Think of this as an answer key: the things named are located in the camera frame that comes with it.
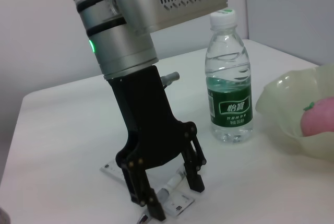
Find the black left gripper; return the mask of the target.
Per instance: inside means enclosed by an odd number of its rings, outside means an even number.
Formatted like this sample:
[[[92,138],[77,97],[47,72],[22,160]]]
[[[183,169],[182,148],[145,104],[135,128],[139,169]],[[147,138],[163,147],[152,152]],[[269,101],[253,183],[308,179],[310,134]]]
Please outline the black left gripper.
[[[111,79],[109,84],[128,132],[116,163],[122,168],[130,198],[137,205],[147,206],[153,219],[165,220],[145,170],[182,155],[189,188],[203,192],[205,186],[198,172],[207,160],[194,134],[195,124],[174,117],[156,66]]]

